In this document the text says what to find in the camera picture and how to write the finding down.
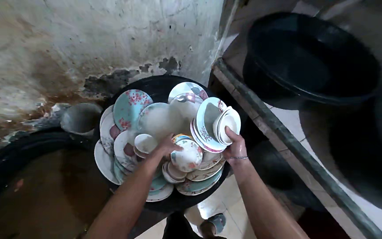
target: foot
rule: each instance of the foot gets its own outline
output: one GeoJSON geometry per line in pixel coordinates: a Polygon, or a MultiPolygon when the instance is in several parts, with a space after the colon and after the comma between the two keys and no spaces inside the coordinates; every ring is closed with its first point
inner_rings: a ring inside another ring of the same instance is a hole
{"type": "Polygon", "coordinates": [[[226,224],[226,217],[223,214],[216,214],[209,217],[200,225],[200,232],[203,238],[211,238],[223,231],[226,224]]]}

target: silver bracelet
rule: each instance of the silver bracelet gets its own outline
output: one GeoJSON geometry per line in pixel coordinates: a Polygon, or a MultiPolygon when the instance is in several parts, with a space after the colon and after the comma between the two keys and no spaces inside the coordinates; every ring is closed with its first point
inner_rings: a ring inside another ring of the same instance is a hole
{"type": "Polygon", "coordinates": [[[229,157],[230,159],[236,159],[236,160],[245,160],[248,159],[248,156],[245,157],[229,157]]]}

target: dirty water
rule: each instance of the dirty water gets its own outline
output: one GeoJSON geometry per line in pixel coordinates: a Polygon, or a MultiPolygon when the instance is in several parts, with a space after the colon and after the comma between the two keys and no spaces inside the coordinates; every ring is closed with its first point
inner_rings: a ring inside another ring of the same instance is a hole
{"type": "Polygon", "coordinates": [[[0,196],[0,239],[81,238],[109,198],[92,152],[33,160],[0,196]]]}

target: person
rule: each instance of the person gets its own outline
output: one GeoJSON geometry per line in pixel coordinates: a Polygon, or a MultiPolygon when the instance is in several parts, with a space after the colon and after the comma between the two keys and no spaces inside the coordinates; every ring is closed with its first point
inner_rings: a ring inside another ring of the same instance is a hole
{"type": "MultiPolygon", "coordinates": [[[[258,239],[304,239],[309,238],[297,222],[282,208],[270,193],[247,157],[244,139],[229,127],[226,134],[233,143],[223,152],[231,165],[238,188],[244,201],[248,219],[258,239]]],[[[94,220],[86,235],[87,239],[125,239],[135,225],[151,185],[151,180],[163,156],[174,150],[183,150],[172,143],[173,134],[164,138],[114,193],[94,220]]],[[[200,225],[203,238],[216,237],[225,226],[222,214],[217,214],[200,225]]],[[[176,212],[167,218],[163,239],[201,238],[195,234],[182,213],[176,212]]]]}

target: forearm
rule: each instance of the forearm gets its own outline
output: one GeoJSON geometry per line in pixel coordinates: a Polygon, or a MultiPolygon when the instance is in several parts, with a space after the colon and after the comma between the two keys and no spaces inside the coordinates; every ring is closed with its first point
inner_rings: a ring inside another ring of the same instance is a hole
{"type": "Polygon", "coordinates": [[[308,238],[260,179],[251,162],[231,162],[248,218],[259,239],[308,238]]]}
{"type": "Polygon", "coordinates": [[[126,238],[141,214],[152,177],[163,157],[154,150],[134,174],[119,186],[90,227],[87,238],[126,238]]]}

